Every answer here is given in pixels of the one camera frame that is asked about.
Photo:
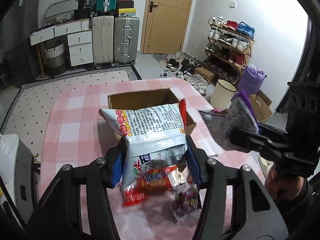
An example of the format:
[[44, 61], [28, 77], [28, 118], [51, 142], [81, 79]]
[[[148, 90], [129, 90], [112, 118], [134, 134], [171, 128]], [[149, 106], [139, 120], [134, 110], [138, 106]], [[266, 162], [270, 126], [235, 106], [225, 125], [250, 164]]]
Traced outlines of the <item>person's right hand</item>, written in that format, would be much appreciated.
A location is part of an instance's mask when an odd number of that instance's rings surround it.
[[305, 179], [303, 177], [280, 177], [279, 173], [276, 171], [276, 165], [273, 164], [267, 174], [265, 188], [274, 200], [281, 197], [284, 200], [292, 201], [301, 193], [304, 182]]

